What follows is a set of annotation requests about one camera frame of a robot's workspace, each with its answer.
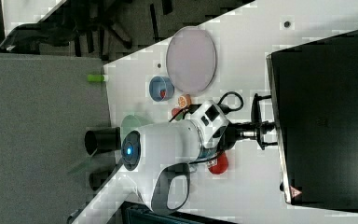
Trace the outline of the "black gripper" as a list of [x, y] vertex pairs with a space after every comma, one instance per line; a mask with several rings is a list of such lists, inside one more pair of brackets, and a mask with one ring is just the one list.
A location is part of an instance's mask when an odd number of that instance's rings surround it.
[[[261, 123], [260, 132], [268, 133], [275, 129], [275, 123], [264, 121]], [[252, 122], [229, 123], [223, 135], [223, 149], [232, 149], [237, 141], [244, 139], [255, 140], [260, 148], [277, 146], [277, 142], [260, 142], [260, 133], [257, 126]]]

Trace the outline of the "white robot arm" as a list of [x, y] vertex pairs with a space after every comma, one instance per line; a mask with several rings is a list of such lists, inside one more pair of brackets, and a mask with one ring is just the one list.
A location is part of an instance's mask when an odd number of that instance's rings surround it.
[[233, 123], [228, 112], [228, 107], [208, 100], [188, 119], [134, 129], [122, 141], [123, 167], [117, 174], [152, 212], [163, 216], [175, 212], [189, 195], [190, 164], [211, 160], [243, 139], [268, 145], [263, 135], [275, 124], [261, 119], [259, 105], [250, 122]]

